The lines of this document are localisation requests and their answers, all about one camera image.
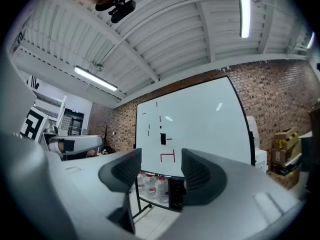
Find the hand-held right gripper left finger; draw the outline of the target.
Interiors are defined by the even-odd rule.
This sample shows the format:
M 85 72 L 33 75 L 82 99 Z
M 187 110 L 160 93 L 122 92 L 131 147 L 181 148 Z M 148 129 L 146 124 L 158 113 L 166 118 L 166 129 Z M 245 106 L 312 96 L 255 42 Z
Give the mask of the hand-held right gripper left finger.
M 47 154 L 49 176 L 77 237 L 134 237 L 130 190 L 141 150 L 61 161 Z

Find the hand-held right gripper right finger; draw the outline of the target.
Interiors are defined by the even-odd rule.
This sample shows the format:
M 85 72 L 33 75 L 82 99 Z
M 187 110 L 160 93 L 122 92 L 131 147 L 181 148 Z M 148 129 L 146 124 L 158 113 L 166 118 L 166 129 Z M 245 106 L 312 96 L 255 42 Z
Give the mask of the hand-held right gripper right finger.
M 303 203 L 254 166 L 182 150 L 186 194 L 163 240 L 274 240 Z

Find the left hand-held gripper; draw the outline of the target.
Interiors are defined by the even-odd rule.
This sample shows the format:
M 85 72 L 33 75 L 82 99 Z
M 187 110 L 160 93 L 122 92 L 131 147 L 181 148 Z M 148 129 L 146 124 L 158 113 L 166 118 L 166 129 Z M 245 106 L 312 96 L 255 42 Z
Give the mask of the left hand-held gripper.
M 57 136 L 58 128 L 50 123 L 49 116 L 32 106 L 20 130 L 22 138 L 36 143 L 49 138 L 48 149 L 55 153 L 76 153 L 63 155 L 63 161 L 79 160 L 98 156 L 103 139 L 99 135 Z

